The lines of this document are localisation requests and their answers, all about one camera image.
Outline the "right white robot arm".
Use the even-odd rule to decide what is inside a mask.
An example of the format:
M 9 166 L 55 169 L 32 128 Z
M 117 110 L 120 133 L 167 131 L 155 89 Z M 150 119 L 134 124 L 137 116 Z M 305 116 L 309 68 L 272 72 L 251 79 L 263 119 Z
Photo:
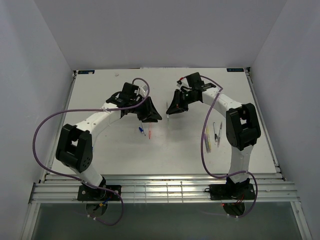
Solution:
M 231 162 L 228 174 L 223 178 L 225 184 L 212 188 L 210 191 L 227 199 L 237 199 L 246 193 L 254 193 L 250 183 L 249 163 L 254 145 L 261 137 L 261 128 L 252 103 L 240 103 L 222 93 L 223 87 L 212 79 L 204 83 L 206 76 L 195 72 L 184 76 L 186 83 L 180 79 L 178 88 L 167 115 L 180 114 L 189 110 L 189 105 L 201 102 L 208 105 L 209 110 L 216 110 L 225 118 L 225 135 L 231 146 Z

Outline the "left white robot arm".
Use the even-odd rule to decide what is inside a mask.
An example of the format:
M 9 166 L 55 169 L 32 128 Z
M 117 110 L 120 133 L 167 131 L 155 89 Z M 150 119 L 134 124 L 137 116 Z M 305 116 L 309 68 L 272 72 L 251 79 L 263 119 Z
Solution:
M 150 86 L 147 82 L 143 86 L 126 82 L 122 90 L 112 94 L 101 108 L 85 120 L 62 127 L 55 158 L 89 187 L 88 193 L 95 200 L 106 195 L 106 180 L 92 164 L 97 137 L 128 114 L 136 115 L 142 123 L 157 123 L 162 120 L 149 94 Z

